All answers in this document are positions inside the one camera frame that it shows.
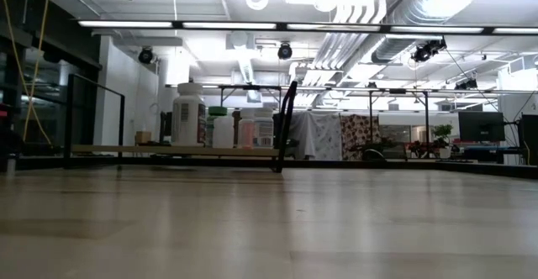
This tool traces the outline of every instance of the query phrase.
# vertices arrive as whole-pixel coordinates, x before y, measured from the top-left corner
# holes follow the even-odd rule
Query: white wall
[[[99,83],[125,95],[124,145],[133,145],[140,130],[150,131],[156,140],[158,76],[118,49],[108,36],[101,39],[100,62]],[[119,96],[98,90],[93,143],[116,145],[118,128]]]

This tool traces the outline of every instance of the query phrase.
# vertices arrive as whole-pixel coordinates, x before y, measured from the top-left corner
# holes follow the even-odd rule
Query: wooden floor
[[[20,172],[0,278],[537,278],[538,184],[443,171]]]

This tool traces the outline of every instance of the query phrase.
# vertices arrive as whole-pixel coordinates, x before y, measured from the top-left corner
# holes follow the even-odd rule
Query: plastic bottle
[[[205,104],[202,86],[189,82],[177,85],[171,121],[172,145],[202,146],[205,143]]]
[[[241,110],[241,120],[239,121],[237,136],[238,148],[252,149],[254,147],[254,110],[254,108],[244,108]]]
[[[208,148],[213,148],[214,120],[218,117],[226,116],[226,114],[228,113],[228,109],[225,107],[209,107],[208,111],[209,111],[209,116],[208,116],[207,126],[206,126],[205,146]]]
[[[272,120],[271,108],[254,110],[254,139],[255,149],[272,149],[275,125]]]
[[[213,147],[222,149],[234,148],[234,118],[219,116],[214,120]]]

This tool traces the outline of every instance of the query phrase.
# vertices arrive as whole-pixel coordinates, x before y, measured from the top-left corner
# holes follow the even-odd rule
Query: green lid
[[[228,114],[228,109],[225,107],[209,107],[209,115],[225,116]]]

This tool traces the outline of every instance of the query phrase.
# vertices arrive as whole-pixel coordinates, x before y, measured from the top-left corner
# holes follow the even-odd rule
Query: potted plant
[[[452,133],[451,124],[440,124],[432,129],[432,133],[437,137],[436,147],[439,148],[439,156],[441,159],[447,159],[451,157],[451,148],[449,147],[448,138]]]

